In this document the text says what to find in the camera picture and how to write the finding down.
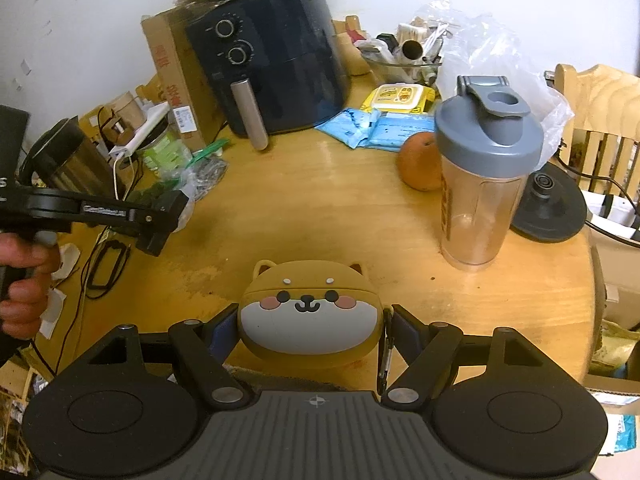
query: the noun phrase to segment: hand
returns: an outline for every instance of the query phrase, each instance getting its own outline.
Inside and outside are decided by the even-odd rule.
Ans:
[[[34,267],[34,275],[9,286],[9,299],[0,302],[2,331],[18,339],[30,339],[40,329],[40,315],[47,307],[51,273],[60,268],[58,246],[47,248],[26,242],[14,233],[0,234],[0,265],[16,269]]]

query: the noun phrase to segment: air fryer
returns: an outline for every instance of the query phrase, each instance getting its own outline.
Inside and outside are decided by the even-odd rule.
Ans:
[[[78,117],[62,119],[44,133],[27,154],[18,180],[31,185],[37,173],[47,187],[95,196],[113,197],[113,173],[78,125]],[[116,177],[118,194],[124,186]]]
[[[344,108],[350,80],[325,0],[234,0],[186,33],[238,136],[308,128]]]

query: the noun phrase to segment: shiba inu earbuds case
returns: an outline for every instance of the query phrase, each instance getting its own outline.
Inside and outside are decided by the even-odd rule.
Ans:
[[[238,309],[247,348],[291,367],[357,361],[376,346],[382,327],[380,298],[360,264],[261,260]]]

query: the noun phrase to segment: kettle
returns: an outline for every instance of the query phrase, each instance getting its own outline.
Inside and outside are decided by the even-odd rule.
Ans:
[[[47,187],[114,198],[113,173],[104,157],[78,125],[78,117],[62,119],[29,150],[18,182],[31,185],[37,173]],[[118,195],[124,192],[116,176]]]

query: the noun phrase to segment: round wooden table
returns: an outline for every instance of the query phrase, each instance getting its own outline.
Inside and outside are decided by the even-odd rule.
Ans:
[[[351,105],[362,102],[370,88],[368,79],[356,80]],[[135,323],[140,332],[164,332],[187,318],[210,319],[239,300],[258,260],[320,259],[361,262],[384,304],[402,304],[425,323],[444,320],[478,335],[514,327],[582,378],[594,322],[585,233],[539,244],[509,232],[491,266],[466,273],[439,252],[440,193],[405,186],[396,154],[351,150],[317,130],[271,137],[262,153],[228,130],[223,136],[232,146],[225,151],[229,167],[222,181],[196,204],[187,227],[169,238],[160,257],[134,251],[117,286],[101,300],[86,301],[63,366],[122,322]],[[67,237],[82,249],[82,260],[97,233],[78,226]],[[50,364],[74,314],[78,274],[62,286],[68,298],[52,339],[37,339]],[[374,389],[376,359],[374,351],[343,368],[281,370],[239,344],[228,361]],[[396,354],[391,379],[403,369]]]

